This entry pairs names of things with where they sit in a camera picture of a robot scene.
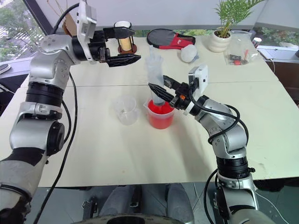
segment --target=white table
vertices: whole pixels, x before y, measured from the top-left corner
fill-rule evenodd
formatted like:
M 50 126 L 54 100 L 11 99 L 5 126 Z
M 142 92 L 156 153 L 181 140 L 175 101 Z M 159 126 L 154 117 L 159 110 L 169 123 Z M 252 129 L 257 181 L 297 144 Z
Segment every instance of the white table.
M 163 72 L 179 82 L 188 83 L 188 72 L 201 63 L 206 63 L 209 68 L 209 83 L 230 82 L 257 82 L 277 81 L 278 78 L 272 73 L 268 65 L 260 57 L 254 63 L 243 66 L 227 66 L 223 53 L 213 53 L 206 49 L 208 36 L 197 36 L 195 46 L 198 49 L 199 59 L 193 63 L 182 62 L 179 58 L 180 50 L 154 49 L 163 59 Z M 71 67 L 71 73 L 78 86 L 114 86 L 114 85 L 147 85 L 147 72 L 145 69 L 145 58 L 149 56 L 149 45 L 146 38 L 134 38 L 138 50 L 137 55 L 141 59 L 126 67 L 109 68 L 106 63 L 90 65 L 82 62 Z M 109 40 L 107 43 L 111 55 L 117 55 L 117 41 Z M 27 87 L 28 79 L 22 84 Z
M 25 93 L 20 88 L 0 117 L 0 159 L 11 153 L 9 133 Z M 142 109 L 150 91 L 147 86 L 78 87 L 77 132 L 57 186 L 206 181 L 216 158 L 194 117 L 176 111 L 173 125 L 157 130 L 142 109 L 135 124 L 124 126 L 111 107 L 122 94 L 136 97 Z M 247 158 L 256 169 L 254 179 L 299 176 L 299 110 L 280 82 L 211 83 L 204 94 L 240 111 L 249 129 Z M 72 87 L 64 100 L 73 117 Z M 65 113 L 61 121 L 67 128 Z M 65 148 L 49 158 L 40 187 L 53 183 Z

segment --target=clear plastic cup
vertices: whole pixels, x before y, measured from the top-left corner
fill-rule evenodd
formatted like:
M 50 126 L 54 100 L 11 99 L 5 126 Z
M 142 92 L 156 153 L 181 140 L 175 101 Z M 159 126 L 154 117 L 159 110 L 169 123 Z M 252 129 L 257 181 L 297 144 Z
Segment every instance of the clear plastic cup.
M 113 101 L 113 108 L 123 125 L 131 125 L 137 121 L 140 110 L 136 105 L 136 100 L 131 96 L 120 96 Z
M 166 114 L 158 114 L 158 113 L 153 112 L 148 107 L 150 101 L 151 101 L 151 99 L 148 99 L 143 104 L 143 106 L 147 109 L 149 123 L 156 129 L 168 128 L 172 124 L 175 109 L 173 109 L 171 112 L 166 113 Z

